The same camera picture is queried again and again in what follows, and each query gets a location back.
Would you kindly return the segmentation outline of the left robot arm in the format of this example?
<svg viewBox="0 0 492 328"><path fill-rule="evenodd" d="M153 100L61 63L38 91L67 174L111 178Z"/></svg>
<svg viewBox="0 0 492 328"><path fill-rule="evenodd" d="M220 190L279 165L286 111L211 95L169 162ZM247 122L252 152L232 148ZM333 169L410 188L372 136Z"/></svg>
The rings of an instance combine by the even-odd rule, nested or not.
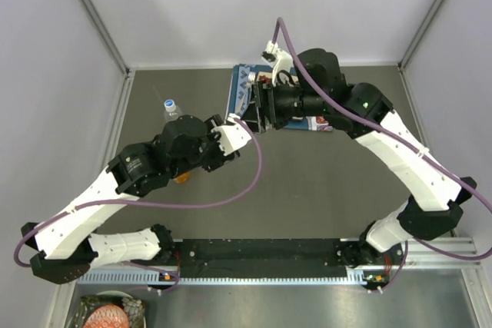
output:
<svg viewBox="0 0 492 328"><path fill-rule="evenodd" d="M36 251L29 268L38 278L65 284L113 263L169 262L175 242L163 225L126 234L95 231L132 201L180 175L195 168L212 172L233 161L250 139L234 114L226 120L218 115L205 121L189 114L172 118L151 141L124 147L54 221L22 227L24 243Z"/></svg>

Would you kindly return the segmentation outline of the blue white bottle cap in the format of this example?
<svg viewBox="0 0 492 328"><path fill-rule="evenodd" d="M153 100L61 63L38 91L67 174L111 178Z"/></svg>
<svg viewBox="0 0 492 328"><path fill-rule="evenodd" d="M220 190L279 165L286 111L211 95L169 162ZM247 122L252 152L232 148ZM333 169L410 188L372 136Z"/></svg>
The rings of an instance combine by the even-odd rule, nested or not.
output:
<svg viewBox="0 0 492 328"><path fill-rule="evenodd" d="M168 99L164 102L166 111L174 111L176 109L176 104L172 99Z"/></svg>

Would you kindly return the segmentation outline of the clear plastic bottle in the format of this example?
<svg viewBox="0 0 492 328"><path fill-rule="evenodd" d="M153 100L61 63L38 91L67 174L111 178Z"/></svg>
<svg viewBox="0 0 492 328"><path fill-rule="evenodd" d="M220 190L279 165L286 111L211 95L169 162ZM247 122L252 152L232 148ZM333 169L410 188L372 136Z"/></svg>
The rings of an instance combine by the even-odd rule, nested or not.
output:
<svg viewBox="0 0 492 328"><path fill-rule="evenodd" d="M173 99L165 100L163 106L165 109L164 118L166 122L175 121L183 115L181 109L178 107Z"/></svg>

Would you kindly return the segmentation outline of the orange juice bottle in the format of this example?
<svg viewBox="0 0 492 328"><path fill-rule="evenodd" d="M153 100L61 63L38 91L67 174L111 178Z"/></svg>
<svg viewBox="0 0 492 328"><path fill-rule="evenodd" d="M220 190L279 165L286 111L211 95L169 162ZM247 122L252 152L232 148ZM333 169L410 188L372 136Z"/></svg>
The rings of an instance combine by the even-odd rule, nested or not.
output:
<svg viewBox="0 0 492 328"><path fill-rule="evenodd" d="M183 184L184 182L186 182L190 178L190 176L191 176L190 172L183 173L183 174L177 176L174 179L174 182L177 184Z"/></svg>

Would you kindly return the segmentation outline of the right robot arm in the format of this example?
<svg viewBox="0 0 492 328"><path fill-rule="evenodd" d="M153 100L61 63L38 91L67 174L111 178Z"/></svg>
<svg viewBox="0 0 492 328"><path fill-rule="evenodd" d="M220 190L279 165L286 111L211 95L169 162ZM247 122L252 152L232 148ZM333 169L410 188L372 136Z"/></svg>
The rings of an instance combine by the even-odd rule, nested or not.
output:
<svg viewBox="0 0 492 328"><path fill-rule="evenodd" d="M248 77L234 105L253 132L324 118L379 158L411 193L399 209L369 224L357 243L339 251L346 265L376 263L395 245L433 240L458 225L476 182L445 174L377 87L347 83L337 56L322 48L291 56L273 45L262 57L271 66L270 78Z"/></svg>

